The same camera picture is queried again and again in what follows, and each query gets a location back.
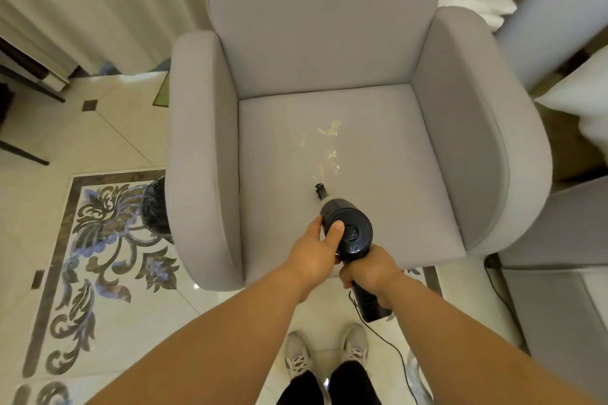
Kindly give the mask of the green mat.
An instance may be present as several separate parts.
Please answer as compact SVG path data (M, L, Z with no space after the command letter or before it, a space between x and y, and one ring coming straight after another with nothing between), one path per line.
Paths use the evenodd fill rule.
M170 72L167 71L162 85L153 101L153 106L168 108L170 103Z

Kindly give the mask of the white pillow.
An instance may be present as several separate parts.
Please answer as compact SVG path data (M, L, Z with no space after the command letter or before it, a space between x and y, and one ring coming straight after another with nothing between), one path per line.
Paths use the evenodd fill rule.
M608 45L535 101L578 116L581 134L608 161Z

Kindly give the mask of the person's grey sneaker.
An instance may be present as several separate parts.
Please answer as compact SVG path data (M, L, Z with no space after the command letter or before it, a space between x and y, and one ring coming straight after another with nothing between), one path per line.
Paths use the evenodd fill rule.
M290 380L314 373L307 340L300 332L291 332L286 336L283 354Z
M355 362L366 368L369 356L369 340L362 325L349 325L343 333L340 344L341 364Z

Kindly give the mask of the cream curtain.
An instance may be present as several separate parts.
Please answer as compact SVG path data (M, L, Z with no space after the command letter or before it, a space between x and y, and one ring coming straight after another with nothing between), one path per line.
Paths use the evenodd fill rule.
M151 71L181 35L210 28L205 0L0 0L0 39L63 80L77 67Z

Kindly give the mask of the person's left hand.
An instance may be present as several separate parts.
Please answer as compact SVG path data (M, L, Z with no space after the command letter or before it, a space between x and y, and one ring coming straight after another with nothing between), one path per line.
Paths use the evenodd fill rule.
M318 215L296 240L286 262L281 266L289 278L302 290L311 291L322 284L340 262L338 251L330 251L323 244L322 216Z

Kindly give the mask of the grey upholstered sofa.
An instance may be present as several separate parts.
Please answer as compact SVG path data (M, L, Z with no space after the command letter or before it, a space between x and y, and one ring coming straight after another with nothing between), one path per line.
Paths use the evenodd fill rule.
M531 357L608 405L608 176L551 194L499 257Z

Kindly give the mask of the person's right forearm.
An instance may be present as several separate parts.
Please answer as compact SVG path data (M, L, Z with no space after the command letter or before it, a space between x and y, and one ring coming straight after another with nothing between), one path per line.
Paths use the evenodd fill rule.
M600 405L416 280L383 286L436 405Z

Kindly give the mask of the black metal stand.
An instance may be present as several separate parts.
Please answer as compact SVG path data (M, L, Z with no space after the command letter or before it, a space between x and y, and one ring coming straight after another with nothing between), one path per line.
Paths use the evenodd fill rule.
M16 135L17 130L32 135L35 124L48 120L51 106L43 104L42 96L66 102L43 84L51 76L50 69L0 36L0 150L45 166L50 163L3 140L3 135Z

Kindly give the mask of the person's leg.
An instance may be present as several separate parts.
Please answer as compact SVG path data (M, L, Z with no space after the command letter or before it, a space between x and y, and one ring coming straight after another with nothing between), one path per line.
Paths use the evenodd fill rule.
M324 389L312 371L293 378L276 405L325 405Z
M345 361L332 372L328 393L331 405L379 403L365 368L357 361Z

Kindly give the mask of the person's right grey sneaker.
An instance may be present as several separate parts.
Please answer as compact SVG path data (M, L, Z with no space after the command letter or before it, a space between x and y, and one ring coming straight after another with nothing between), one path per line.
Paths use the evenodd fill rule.
M355 362L366 368L369 356L369 340L362 325L349 325L343 333L340 344L341 364Z

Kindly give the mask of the white column appliance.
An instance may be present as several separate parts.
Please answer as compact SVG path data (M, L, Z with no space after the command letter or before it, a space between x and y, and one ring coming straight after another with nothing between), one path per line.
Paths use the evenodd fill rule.
M530 90L608 26L608 0L520 0L496 37Z

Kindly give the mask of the person's left grey sneaker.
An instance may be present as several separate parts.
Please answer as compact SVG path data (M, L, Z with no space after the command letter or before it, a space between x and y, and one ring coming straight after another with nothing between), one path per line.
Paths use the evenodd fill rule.
M300 332L291 332L286 336L283 354L290 380L314 373L307 340Z

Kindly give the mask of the person's right hand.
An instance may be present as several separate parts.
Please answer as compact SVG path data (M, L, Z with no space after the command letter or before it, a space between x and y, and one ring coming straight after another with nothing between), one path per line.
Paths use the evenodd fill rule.
M391 291L406 280L392 256L383 248L372 245L368 254L344 265L354 265L354 284L373 294L378 300L389 300Z

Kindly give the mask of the pile of crumbs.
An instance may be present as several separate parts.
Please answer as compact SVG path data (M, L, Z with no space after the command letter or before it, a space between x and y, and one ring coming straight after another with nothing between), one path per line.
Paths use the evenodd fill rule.
M341 126L340 120L333 120L325 128L317 127L300 136L296 161L305 178L314 184L325 183L341 172L338 155Z

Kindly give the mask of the black handheld blower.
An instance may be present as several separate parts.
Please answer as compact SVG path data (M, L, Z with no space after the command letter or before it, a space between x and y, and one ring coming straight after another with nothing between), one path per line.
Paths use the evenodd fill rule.
M368 217L352 202L330 196L322 183L316 184L314 189L322 203L320 214L323 232L329 232L336 221L344 223L343 236L337 248L341 262L348 264L368 255L373 242L373 226ZM356 282L352 282L351 289L364 322L371 323L392 315L390 309L379 304L376 296Z

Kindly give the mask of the person's left forearm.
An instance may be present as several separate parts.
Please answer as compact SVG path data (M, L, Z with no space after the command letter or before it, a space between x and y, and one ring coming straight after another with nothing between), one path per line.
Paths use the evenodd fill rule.
M324 277L311 259L277 270L172 334L86 405L255 405L296 306Z

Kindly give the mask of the person's right leg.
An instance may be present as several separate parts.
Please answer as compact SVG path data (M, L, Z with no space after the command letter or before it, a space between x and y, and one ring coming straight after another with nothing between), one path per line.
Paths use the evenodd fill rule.
M365 368L357 361L345 361L332 372L328 393L331 405L379 403Z

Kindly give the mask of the person's left leg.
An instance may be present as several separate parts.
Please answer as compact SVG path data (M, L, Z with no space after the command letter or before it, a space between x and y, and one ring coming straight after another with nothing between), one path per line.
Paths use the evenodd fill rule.
M312 371L293 378L276 405L325 405L324 389Z

